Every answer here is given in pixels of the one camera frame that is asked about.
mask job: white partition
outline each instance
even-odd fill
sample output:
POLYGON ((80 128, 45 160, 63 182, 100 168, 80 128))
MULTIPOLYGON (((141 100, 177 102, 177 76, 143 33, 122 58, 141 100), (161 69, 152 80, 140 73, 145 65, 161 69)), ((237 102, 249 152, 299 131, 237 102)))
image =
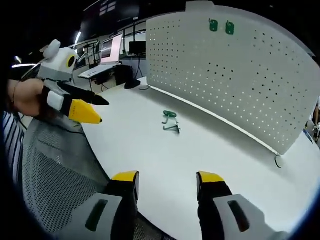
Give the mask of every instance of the white partition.
POLYGON ((226 119, 282 155, 312 112, 320 69, 286 30, 232 11, 148 20, 148 84, 226 119), (217 31, 209 20, 218 21, 217 31), (226 33, 227 21, 233 35, 226 33))

